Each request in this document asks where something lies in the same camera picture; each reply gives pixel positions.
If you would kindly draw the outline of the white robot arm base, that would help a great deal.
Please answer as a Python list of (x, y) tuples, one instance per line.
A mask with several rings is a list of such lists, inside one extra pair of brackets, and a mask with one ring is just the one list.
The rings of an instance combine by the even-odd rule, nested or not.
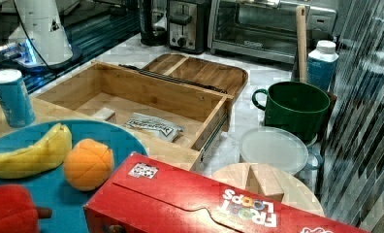
[(59, 70), (81, 58), (67, 37), (56, 0), (13, 0), (19, 27), (0, 55), (29, 70)]

